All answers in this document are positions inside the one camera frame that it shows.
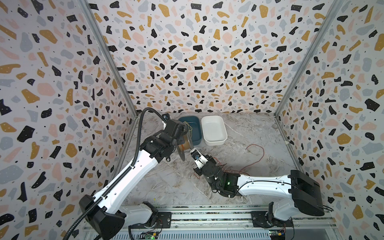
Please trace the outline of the grey cable spool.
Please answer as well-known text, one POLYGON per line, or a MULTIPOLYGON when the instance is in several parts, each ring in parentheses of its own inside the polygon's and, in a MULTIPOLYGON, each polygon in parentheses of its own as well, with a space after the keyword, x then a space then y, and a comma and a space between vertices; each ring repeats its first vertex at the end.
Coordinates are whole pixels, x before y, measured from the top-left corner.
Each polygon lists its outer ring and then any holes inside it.
POLYGON ((178 145, 176 146, 176 150, 184 162, 186 160, 185 152, 190 151, 194 148, 192 137, 190 133, 187 133, 182 138, 178 140, 178 145))

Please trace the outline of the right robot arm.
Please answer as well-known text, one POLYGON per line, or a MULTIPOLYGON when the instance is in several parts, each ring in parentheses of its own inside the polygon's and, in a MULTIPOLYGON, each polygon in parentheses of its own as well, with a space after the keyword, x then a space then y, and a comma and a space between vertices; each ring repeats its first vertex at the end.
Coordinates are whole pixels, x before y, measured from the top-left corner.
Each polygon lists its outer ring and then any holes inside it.
POLYGON ((322 217, 326 211, 333 211, 323 204, 319 183, 299 170, 278 177, 252 177, 228 173, 212 156, 201 155, 197 150, 191 156, 196 164, 195 173, 207 180, 214 193, 226 198, 249 195, 280 198, 269 203, 267 211, 251 213, 256 228, 291 227, 292 217, 299 213, 322 217))

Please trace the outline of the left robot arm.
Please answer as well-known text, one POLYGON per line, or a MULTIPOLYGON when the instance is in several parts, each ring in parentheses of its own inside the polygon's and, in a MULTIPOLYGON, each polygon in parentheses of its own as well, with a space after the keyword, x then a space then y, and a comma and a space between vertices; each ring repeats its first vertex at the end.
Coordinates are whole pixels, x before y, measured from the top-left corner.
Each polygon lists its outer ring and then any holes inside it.
POLYGON ((87 221, 98 233, 97 239, 110 240, 123 228, 127 214, 120 207, 140 180, 162 160, 169 160, 184 138, 189 135, 188 125, 171 119, 169 114, 161 115, 153 108, 142 110, 138 122, 135 153, 129 164, 94 196, 85 195, 80 200, 82 214, 71 225, 63 237, 68 240, 78 225, 87 221), (147 112, 156 114, 163 123, 163 129, 141 140, 144 116, 147 112))

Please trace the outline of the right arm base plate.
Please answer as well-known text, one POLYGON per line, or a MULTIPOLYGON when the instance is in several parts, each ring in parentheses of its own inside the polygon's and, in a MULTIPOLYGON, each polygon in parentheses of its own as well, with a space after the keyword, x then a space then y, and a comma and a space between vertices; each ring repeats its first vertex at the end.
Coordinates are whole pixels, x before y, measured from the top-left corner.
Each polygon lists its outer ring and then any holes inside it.
POLYGON ((272 227, 292 227, 293 221, 288 219, 287 221, 278 220, 269 214, 268 211, 252 211, 251 220, 254 228, 269 229, 272 227))

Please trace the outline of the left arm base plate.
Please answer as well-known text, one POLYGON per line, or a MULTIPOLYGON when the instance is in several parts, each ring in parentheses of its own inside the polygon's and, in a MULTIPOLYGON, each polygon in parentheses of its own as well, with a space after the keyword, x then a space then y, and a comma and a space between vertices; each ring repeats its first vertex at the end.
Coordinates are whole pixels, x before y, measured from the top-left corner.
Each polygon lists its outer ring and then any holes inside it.
POLYGON ((169 229, 171 227, 172 213, 157 212, 152 213, 149 219, 149 228, 169 229))

